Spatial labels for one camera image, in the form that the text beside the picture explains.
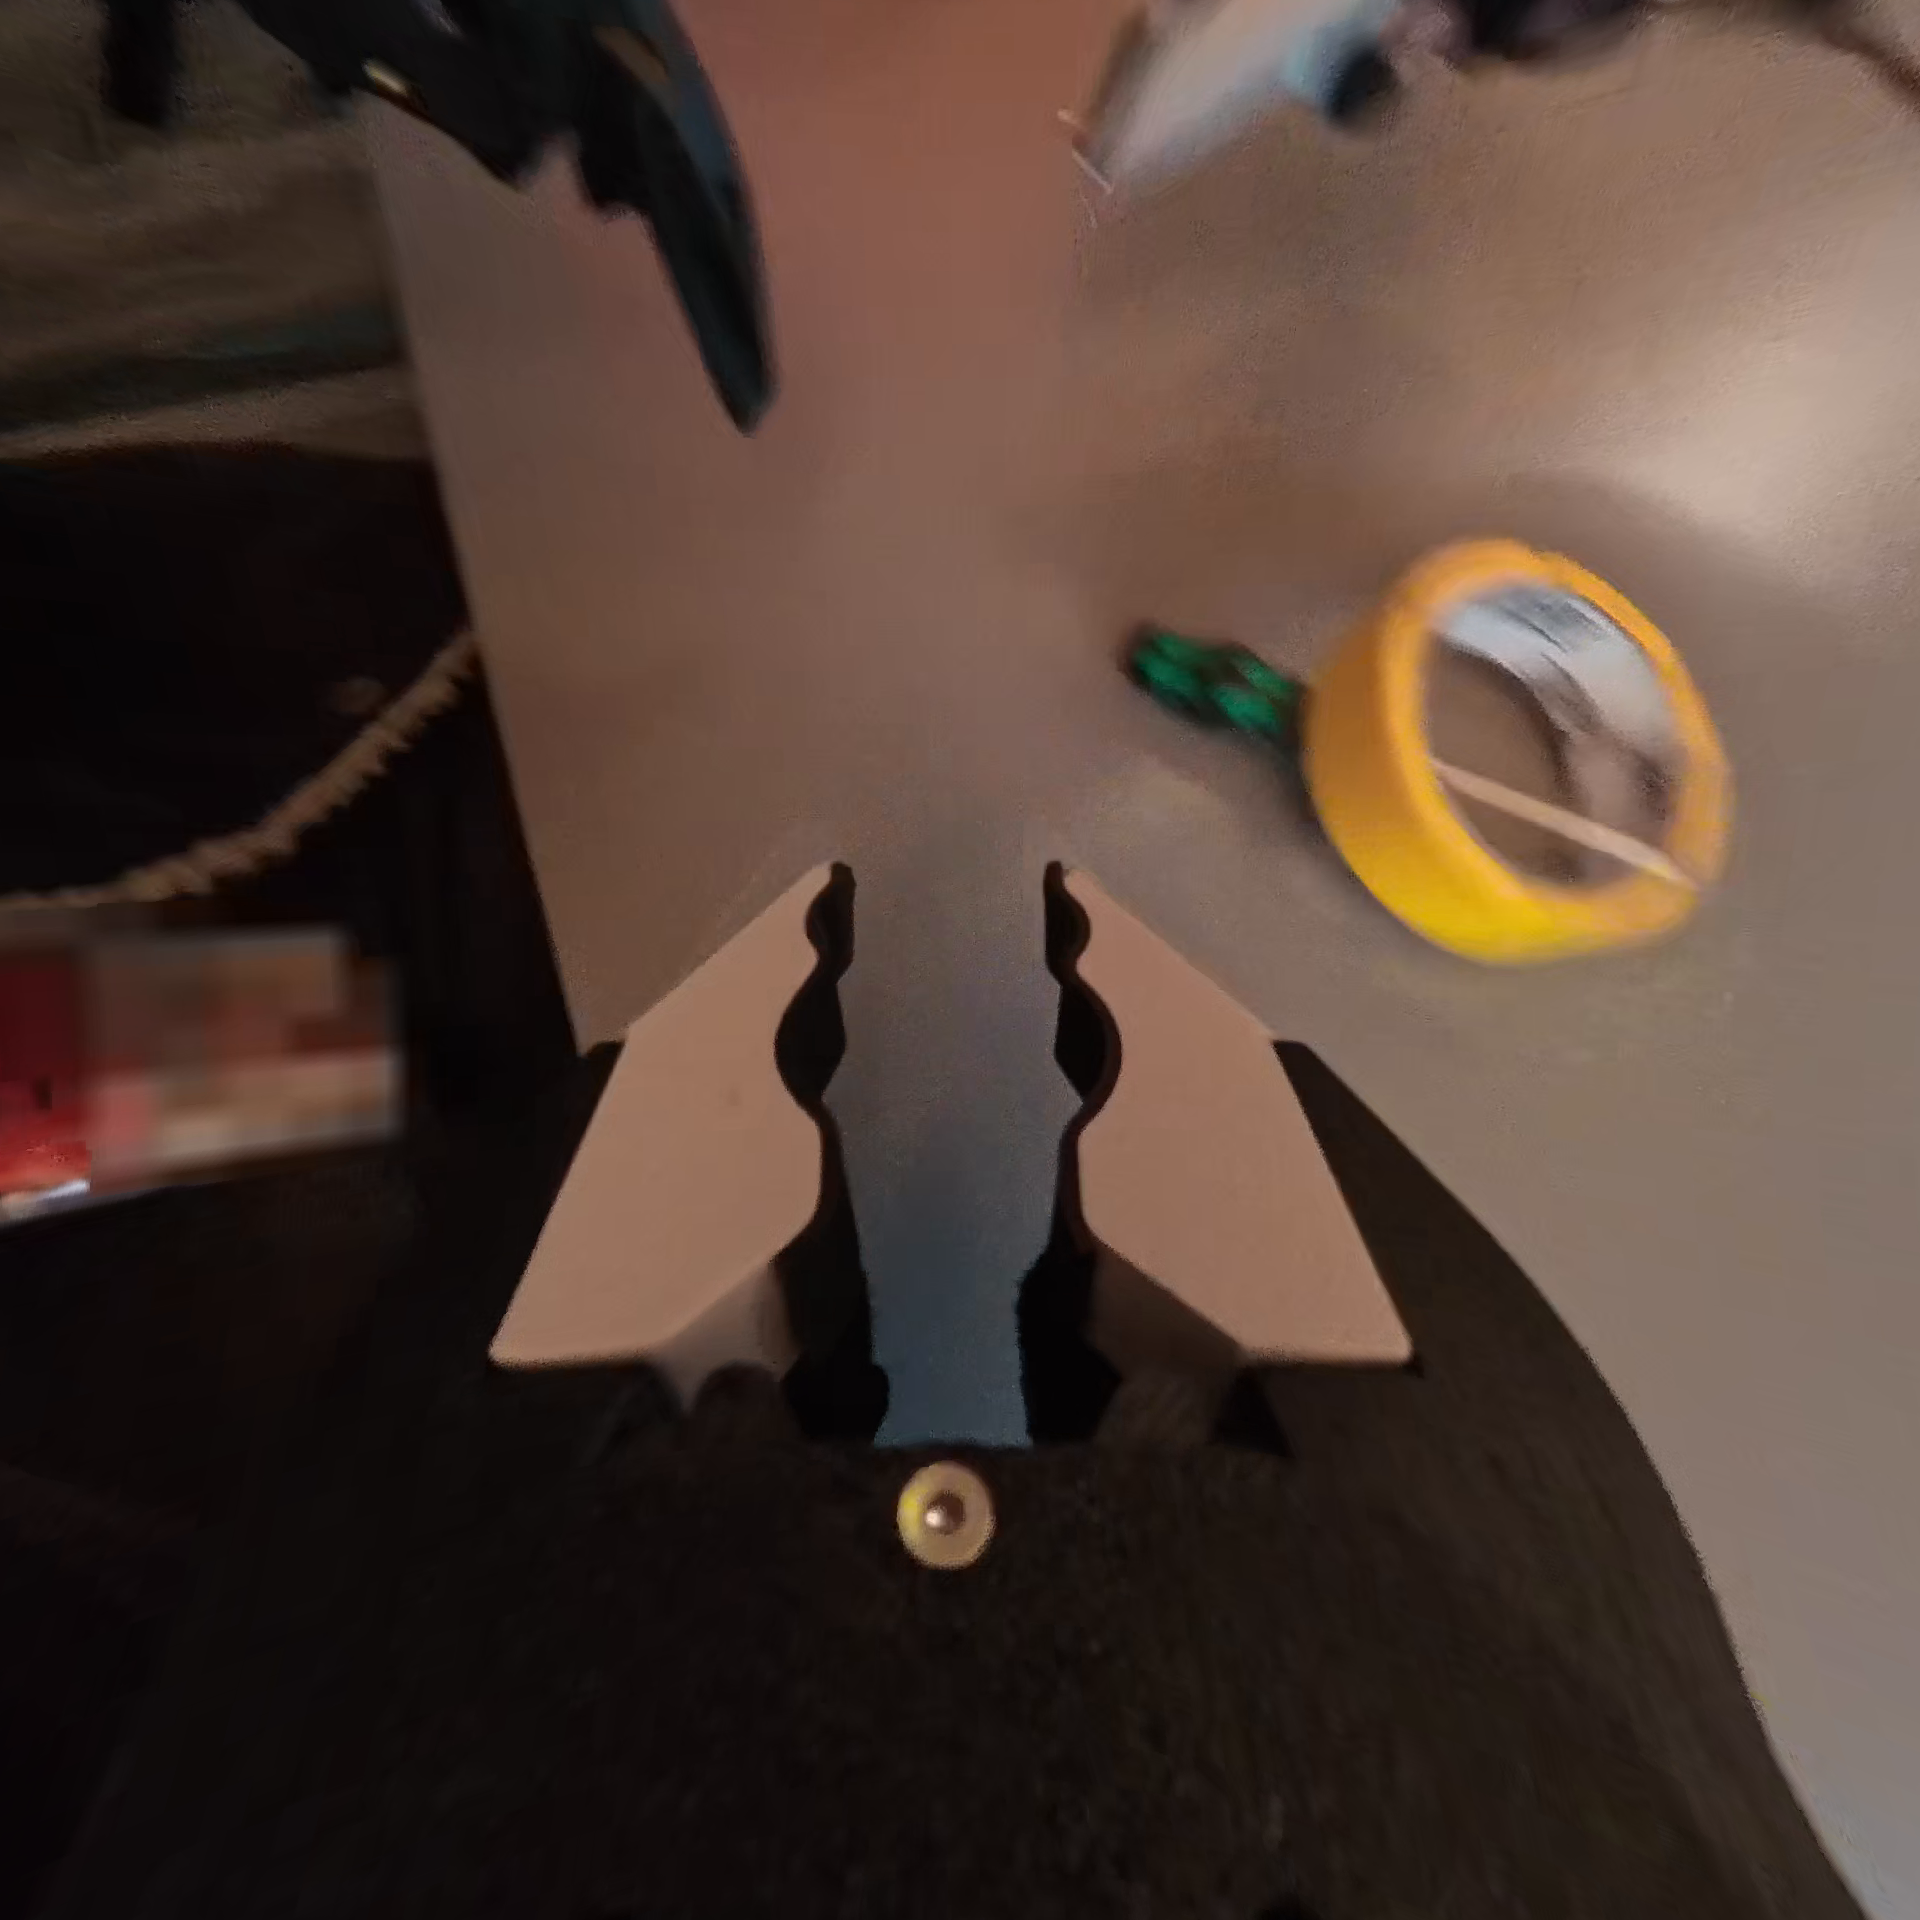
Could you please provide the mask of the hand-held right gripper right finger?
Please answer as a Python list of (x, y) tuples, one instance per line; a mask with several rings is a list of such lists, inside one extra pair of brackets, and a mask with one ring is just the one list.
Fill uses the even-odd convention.
[(1033, 1443), (1128, 1398), (1202, 1443), (1286, 1369), (1418, 1356), (1271, 1030), (1087, 870), (1042, 879), (1051, 1057), (1073, 1106), (1017, 1292)]

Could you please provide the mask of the green handled screwdriver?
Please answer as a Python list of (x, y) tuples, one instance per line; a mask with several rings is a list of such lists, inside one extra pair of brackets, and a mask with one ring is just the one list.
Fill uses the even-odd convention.
[[(1146, 622), (1128, 638), (1120, 667), (1160, 707), (1202, 727), (1232, 732), (1303, 764), (1307, 686), (1247, 645), (1184, 635)], [(1667, 885), (1698, 894), (1705, 882), (1667, 851), (1570, 805), (1521, 791), (1483, 773), (1433, 759), (1439, 785), (1559, 842)]]

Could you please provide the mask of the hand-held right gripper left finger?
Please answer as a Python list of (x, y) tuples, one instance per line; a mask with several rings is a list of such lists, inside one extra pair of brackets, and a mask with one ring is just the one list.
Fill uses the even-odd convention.
[(816, 866), (628, 1025), (491, 1331), (495, 1367), (636, 1363), (682, 1403), (757, 1369), (805, 1433), (877, 1433), (889, 1382), (825, 1099), (851, 922), (851, 868)]

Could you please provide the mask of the yellow masking tape roll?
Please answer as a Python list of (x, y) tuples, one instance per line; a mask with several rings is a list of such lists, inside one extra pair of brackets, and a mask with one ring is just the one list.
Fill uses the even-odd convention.
[[(1444, 656), (1545, 722), (1565, 799), (1433, 743)], [(1386, 588), (1307, 679), (1307, 802), (1361, 887), (1430, 946), (1527, 967), (1644, 947), (1725, 866), (1734, 775), (1674, 641), (1618, 588), (1519, 539), (1453, 539)]]

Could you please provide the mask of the grey desk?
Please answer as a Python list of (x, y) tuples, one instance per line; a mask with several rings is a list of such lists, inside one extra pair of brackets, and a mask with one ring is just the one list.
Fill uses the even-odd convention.
[[(1782, 1759), (1916, 1916), (1916, 110), (1676, 9), (1611, 60), (1073, 161), (1125, 4), (687, 4), (779, 396), (739, 437), (649, 247), (368, 115), (578, 1035), (855, 876), (834, 1086), (885, 1433), (1010, 1439), (1084, 866), (1499, 1238), (1676, 1495)], [(1585, 564), (1734, 761), (1635, 953), (1433, 951), (1125, 687), (1139, 619), (1309, 661), (1422, 551)]]

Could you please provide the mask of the olive grey cloth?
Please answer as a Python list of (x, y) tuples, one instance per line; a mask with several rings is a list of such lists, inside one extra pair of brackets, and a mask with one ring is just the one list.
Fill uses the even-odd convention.
[(4, 442), (163, 436), (410, 387), (372, 157), (348, 118), (4, 137)]

